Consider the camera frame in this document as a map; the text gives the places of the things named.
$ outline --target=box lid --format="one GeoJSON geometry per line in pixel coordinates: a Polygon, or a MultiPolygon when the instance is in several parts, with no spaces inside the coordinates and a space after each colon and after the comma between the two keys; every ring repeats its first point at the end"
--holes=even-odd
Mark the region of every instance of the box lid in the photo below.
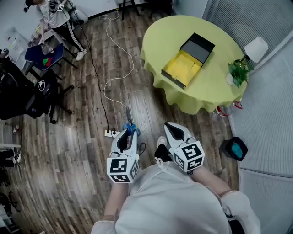
{"type": "Polygon", "coordinates": [[[180,49],[204,64],[214,47],[213,43],[193,33],[180,49]]]}

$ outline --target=round table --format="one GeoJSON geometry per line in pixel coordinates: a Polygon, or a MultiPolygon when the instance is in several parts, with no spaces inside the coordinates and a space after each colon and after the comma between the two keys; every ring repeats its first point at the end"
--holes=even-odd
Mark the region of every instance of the round table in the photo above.
{"type": "Polygon", "coordinates": [[[228,63],[243,58],[236,42],[216,25],[192,16],[170,16],[153,23],[142,43],[141,58],[144,69],[153,73],[154,86],[163,88],[169,105],[178,104],[181,111],[196,114],[200,108],[212,112],[218,105],[229,106],[239,101],[246,88],[226,82],[228,63]],[[183,43],[197,33],[212,42],[215,47],[209,58],[183,90],[161,74],[162,68],[180,50],[183,43]]]}

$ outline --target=lamp shade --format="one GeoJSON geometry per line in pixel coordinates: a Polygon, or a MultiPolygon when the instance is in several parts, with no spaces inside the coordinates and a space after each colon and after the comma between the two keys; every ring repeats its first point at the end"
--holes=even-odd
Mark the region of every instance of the lamp shade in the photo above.
{"type": "Polygon", "coordinates": [[[246,54],[255,63],[258,63],[261,60],[268,49],[269,47],[267,43],[261,37],[257,37],[244,47],[246,54]]]}

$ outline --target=white t-shirt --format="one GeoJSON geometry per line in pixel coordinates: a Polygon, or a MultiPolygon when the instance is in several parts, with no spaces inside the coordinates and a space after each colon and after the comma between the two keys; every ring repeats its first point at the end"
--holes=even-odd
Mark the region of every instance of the white t-shirt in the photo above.
{"type": "Polygon", "coordinates": [[[92,234],[229,234],[224,212],[246,234],[260,234],[246,195],[233,191],[220,199],[174,162],[165,162],[138,173],[117,222],[96,222],[92,234]]]}
{"type": "Polygon", "coordinates": [[[69,21],[70,18],[65,8],[63,8],[63,11],[57,11],[56,13],[50,12],[48,0],[44,0],[43,4],[37,5],[37,15],[39,16],[40,20],[43,18],[47,18],[51,28],[57,28],[62,26],[67,21],[69,21]]]}

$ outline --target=green plant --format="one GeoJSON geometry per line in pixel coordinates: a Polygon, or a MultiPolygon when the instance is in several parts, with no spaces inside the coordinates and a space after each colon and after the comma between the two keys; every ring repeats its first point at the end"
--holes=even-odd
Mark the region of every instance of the green plant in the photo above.
{"type": "Polygon", "coordinates": [[[243,59],[235,60],[234,63],[228,64],[229,73],[233,77],[234,84],[239,88],[242,82],[248,83],[248,73],[253,70],[249,63],[249,57],[245,56],[243,59]]]}

